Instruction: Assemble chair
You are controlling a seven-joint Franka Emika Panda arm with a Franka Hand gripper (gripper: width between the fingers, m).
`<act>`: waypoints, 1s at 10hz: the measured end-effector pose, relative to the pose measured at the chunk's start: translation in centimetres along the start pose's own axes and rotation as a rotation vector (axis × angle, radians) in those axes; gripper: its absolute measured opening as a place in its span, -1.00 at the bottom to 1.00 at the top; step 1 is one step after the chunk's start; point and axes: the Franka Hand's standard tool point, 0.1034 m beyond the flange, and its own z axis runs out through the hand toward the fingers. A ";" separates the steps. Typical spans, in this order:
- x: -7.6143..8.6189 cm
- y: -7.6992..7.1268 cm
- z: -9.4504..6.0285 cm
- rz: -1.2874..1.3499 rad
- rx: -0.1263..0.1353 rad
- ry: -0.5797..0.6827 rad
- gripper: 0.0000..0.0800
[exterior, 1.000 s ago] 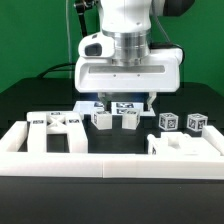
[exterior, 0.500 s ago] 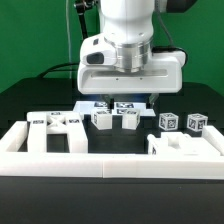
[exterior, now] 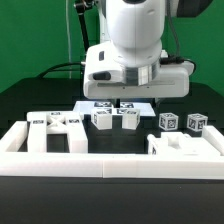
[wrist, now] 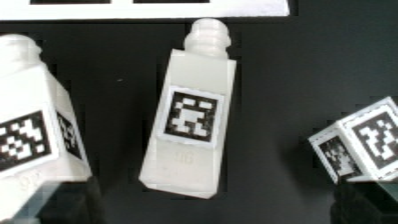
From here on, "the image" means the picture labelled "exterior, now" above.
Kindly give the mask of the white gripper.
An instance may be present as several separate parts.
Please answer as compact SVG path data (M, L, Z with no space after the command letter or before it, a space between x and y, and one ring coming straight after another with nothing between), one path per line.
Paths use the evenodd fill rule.
M172 60L162 52L162 61L142 68L125 68L114 61L112 46L92 46L86 55L83 92L90 99L183 97L189 92L194 63Z

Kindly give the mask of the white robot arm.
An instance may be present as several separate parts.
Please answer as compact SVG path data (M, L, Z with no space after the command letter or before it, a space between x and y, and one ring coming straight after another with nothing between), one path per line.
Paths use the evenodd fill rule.
M100 43L85 43L83 92L91 99L183 97L195 64L162 49L165 25L194 18L213 0L77 0L80 17L96 7Z

